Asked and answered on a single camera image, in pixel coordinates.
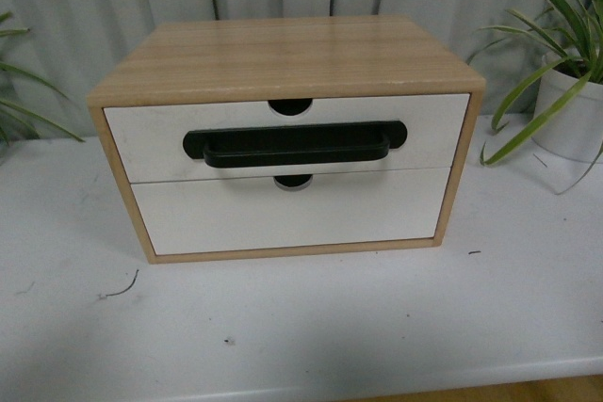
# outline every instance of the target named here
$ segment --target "table surface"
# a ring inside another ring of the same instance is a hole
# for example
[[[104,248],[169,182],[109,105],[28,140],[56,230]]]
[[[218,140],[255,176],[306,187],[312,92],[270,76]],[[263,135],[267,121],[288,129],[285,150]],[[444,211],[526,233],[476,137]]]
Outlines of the table surface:
[[[442,247],[179,265],[146,264],[96,138],[11,146],[0,399],[329,401],[603,373],[603,166],[561,196],[585,166],[532,143],[482,168],[488,120]]]

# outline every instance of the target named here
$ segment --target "wood grain surface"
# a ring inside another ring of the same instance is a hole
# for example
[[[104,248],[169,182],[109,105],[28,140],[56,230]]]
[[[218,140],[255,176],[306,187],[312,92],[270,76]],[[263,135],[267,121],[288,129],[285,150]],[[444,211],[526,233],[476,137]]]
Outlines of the wood grain surface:
[[[90,106],[482,90],[483,79],[402,16],[163,24]]]
[[[371,397],[347,402],[601,402],[602,400],[603,376],[589,376]]]

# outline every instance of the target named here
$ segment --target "drawer handle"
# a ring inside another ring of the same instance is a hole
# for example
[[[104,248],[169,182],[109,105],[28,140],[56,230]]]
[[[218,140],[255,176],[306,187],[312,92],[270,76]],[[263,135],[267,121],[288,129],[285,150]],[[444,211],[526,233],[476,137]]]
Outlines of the drawer handle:
[[[295,117],[307,111],[312,105],[312,98],[278,99],[268,101],[271,110],[286,117]]]
[[[274,176],[274,183],[286,192],[298,192],[304,190],[312,182],[311,174],[290,174],[285,176]]]
[[[191,131],[183,147],[217,169],[379,160],[402,146],[401,121]]]

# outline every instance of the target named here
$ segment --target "drawer unit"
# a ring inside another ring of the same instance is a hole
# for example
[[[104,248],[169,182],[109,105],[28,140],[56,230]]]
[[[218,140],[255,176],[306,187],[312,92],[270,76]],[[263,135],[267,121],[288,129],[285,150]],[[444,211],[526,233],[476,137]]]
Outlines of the drawer unit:
[[[151,263],[441,243],[483,79],[404,17],[161,25],[88,97]]]

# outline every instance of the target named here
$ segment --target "wooden floor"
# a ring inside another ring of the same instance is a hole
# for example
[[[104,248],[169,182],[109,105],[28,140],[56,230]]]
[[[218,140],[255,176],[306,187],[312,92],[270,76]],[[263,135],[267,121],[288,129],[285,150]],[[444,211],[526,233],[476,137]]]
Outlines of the wooden floor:
[[[557,378],[353,402],[603,402],[603,376]]]

